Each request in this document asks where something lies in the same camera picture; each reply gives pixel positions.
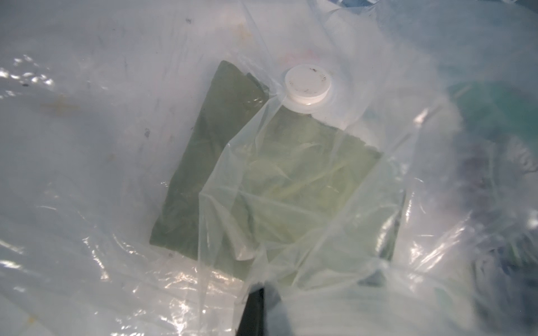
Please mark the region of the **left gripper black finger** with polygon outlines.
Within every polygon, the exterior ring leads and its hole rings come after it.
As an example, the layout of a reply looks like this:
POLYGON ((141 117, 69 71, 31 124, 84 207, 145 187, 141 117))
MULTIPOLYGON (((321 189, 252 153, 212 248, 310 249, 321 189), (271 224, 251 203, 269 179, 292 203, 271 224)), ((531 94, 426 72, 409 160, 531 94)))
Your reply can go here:
POLYGON ((265 335, 265 288, 260 287, 248 295, 236 336, 265 335))

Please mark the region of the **olive green garment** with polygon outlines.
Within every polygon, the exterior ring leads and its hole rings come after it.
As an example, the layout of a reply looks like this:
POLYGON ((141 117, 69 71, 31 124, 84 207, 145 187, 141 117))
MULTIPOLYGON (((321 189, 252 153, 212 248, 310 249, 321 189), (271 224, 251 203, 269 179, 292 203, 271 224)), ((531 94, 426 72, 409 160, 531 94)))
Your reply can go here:
POLYGON ((260 246, 274 259, 342 210, 381 154, 321 120, 347 93, 329 73, 330 98, 303 114, 222 61, 150 243, 245 279, 260 246))

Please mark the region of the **clear plastic vacuum bag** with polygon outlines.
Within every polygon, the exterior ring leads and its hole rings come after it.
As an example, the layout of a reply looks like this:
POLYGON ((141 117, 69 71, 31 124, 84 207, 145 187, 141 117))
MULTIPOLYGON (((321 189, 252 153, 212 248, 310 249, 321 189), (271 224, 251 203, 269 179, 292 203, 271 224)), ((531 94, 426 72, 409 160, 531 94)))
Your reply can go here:
POLYGON ((465 128, 448 88, 537 100, 536 1, 3 1, 1 334, 536 335, 537 150, 465 128), (276 102, 316 64, 321 120, 381 159, 245 279, 150 243, 219 64, 276 102))

